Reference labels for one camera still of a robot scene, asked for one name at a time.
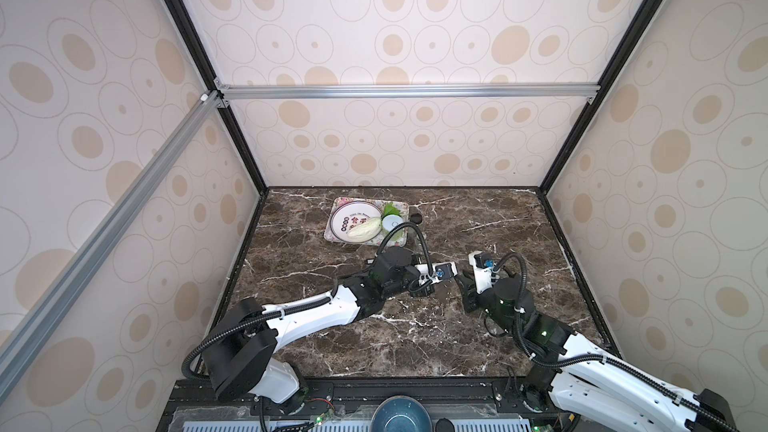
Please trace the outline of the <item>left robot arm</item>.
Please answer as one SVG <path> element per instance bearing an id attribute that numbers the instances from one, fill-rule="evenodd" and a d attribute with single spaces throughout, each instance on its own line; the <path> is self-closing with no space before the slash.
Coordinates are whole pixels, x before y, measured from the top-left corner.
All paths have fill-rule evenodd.
<path id="1" fill-rule="evenodd" d="M 306 336 L 345 326 L 379 313 L 400 294 L 427 297 L 437 284 L 454 278 L 453 262 L 434 262 L 418 225 L 404 222 L 395 232 L 414 231 L 420 253 L 392 246 L 388 233 L 362 270 L 335 281 L 331 290 L 284 304 L 239 302 L 184 358 L 188 380 L 207 381 L 221 402 L 254 395 L 289 410 L 308 394 L 306 382 L 277 351 Z"/>

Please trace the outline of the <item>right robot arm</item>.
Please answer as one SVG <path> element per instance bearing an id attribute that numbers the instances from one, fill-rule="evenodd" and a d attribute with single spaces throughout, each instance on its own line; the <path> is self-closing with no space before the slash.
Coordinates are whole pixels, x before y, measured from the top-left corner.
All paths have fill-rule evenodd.
<path id="1" fill-rule="evenodd" d="M 664 382 L 597 346 L 538 310 L 524 257 L 469 254 L 471 271 L 456 280 L 466 311 L 481 311 L 511 338 L 532 367 L 518 387 L 524 405 L 553 405 L 614 431 L 733 431 L 727 400 Z"/>

